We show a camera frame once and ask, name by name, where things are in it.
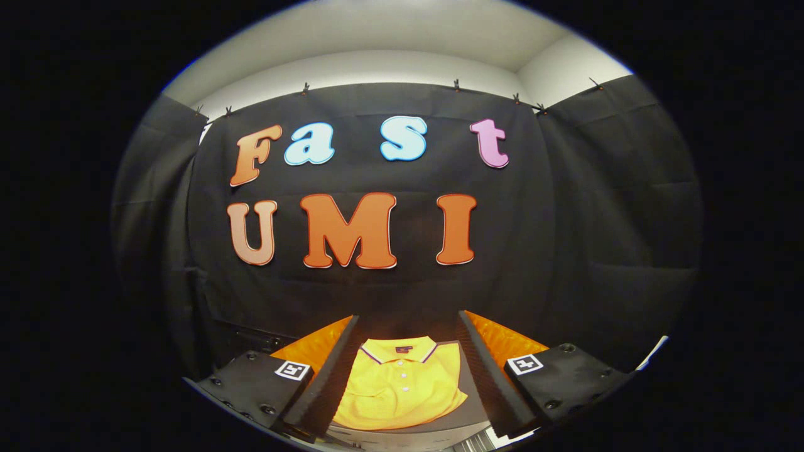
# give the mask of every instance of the yellow polo shirt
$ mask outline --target yellow polo shirt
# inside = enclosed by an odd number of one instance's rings
[[[427,336],[367,340],[333,421],[358,430],[403,429],[452,413],[466,400],[457,387],[458,347]]]

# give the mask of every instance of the light blue letter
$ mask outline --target light blue letter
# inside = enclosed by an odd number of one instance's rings
[[[427,123],[420,117],[394,116],[383,122],[379,132],[386,142],[379,145],[379,152],[386,160],[416,160],[425,153]]]
[[[285,150],[288,165],[301,165],[306,162],[321,165],[327,162],[335,150],[332,149],[332,126],[325,122],[305,125],[290,136],[293,143]]]

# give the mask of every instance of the foam letter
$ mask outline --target foam letter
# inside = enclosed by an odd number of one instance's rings
[[[281,136],[282,128],[279,125],[273,125],[268,129],[260,130],[237,140],[237,146],[240,151],[237,155],[235,175],[232,176],[229,185],[237,187],[256,179],[260,175],[260,170],[254,167],[254,159],[257,158],[260,164],[265,163],[265,159],[268,158],[268,152],[271,149],[269,140],[276,141]]]
[[[386,160],[416,160],[425,153],[427,123],[420,117],[394,116],[383,122],[379,132],[386,142],[379,145],[379,152]]]
[[[478,201],[469,195],[443,195],[436,204],[444,211],[444,244],[436,261],[441,265],[471,262],[474,251],[469,248],[469,216]]]
[[[388,193],[369,193],[357,205],[351,221],[343,219],[335,200],[329,195],[309,195],[301,200],[307,212],[310,234],[310,254],[304,265],[312,269],[332,266],[326,254],[325,241],[342,267],[349,265],[360,242],[360,255],[355,263],[361,269],[390,269],[396,266],[388,237],[391,209],[396,197]]]
[[[232,224],[232,244],[235,253],[243,261],[251,265],[265,265],[273,259],[273,213],[277,211],[275,201],[260,201],[254,204],[254,211],[260,217],[260,236],[262,246],[254,249],[248,245],[246,238],[246,214],[248,204],[235,203],[226,208]]]
[[[302,165],[310,162],[321,165],[327,162],[335,150],[332,149],[332,126],[325,122],[314,122],[300,127],[290,135],[294,141],[285,150],[285,162],[288,165]]]
[[[508,164],[508,156],[500,154],[497,140],[505,139],[505,131],[494,127],[494,120],[484,119],[469,126],[469,130],[478,135],[480,158],[492,168],[502,168]]]

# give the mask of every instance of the white ceiling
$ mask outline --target white ceiling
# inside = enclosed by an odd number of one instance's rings
[[[501,0],[315,0],[221,43],[164,93],[191,104],[256,72],[345,51],[426,51],[517,72],[570,33]]]

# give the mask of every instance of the collar stripe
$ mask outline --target collar stripe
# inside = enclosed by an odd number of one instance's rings
[[[369,353],[369,351],[368,351],[368,350],[366,350],[365,348],[363,348],[363,346],[360,346],[360,350],[363,350],[363,351],[366,353],[366,355],[368,355],[368,356],[369,356],[369,358],[371,358],[371,359],[373,359],[374,361],[376,361],[376,362],[377,362],[377,364],[382,364],[382,363],[383,363],[382,361],[380,361],[379,359],[377,359],[377,357],[376,357],[376,356],[372,355],[371,353]]]
[[[433,345],[433,349],[432,349],[432,350],[430,350],[430,353],[428,353],[428,354],[427,354],[427,356],[425,356],[425,358],[424,358],[424,359],[423,359],[421,362],[422,362],[422,363],[424,363],[426,360],[428,360],[428,359],[430,358],[430,356],[432,356],[432,355],[433,355],[433,352],[435,352],[435,351],[436,351],[436,348],[437,348],[437,347],[438,347],[438,344],[437,344],[437,343],[436,343],[436,344],[434,344],[434,345]]]

